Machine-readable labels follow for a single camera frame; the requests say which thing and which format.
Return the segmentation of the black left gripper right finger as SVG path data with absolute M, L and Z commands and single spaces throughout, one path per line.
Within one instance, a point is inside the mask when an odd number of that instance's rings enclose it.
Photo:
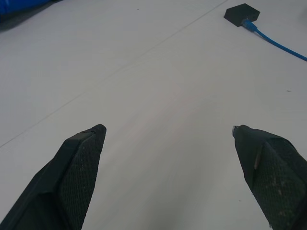
M 287 139 L 246 125 L 232 136 L 245 181 L 273 230 L 307 230 L 307 161 Z

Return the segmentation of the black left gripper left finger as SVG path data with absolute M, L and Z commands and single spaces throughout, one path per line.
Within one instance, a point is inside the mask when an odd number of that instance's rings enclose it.
M 66 139 L 34 175 L 0 230 L 81 230 L 105 137 L 106 127 L 98 124 Z

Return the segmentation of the small black box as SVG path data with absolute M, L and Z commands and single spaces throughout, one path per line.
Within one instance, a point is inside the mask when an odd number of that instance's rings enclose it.
M 241 27 L 243 22 L 248 20 L 254 22 L 258 19 L 260 11 L 247 5 L 246 3 L 228 8 L 224 18 L 237 27 Z

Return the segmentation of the blue plastic object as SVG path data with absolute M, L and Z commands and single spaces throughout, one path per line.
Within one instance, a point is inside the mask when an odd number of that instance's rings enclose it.
M 0 16 L 61 0 L 0 0 Z

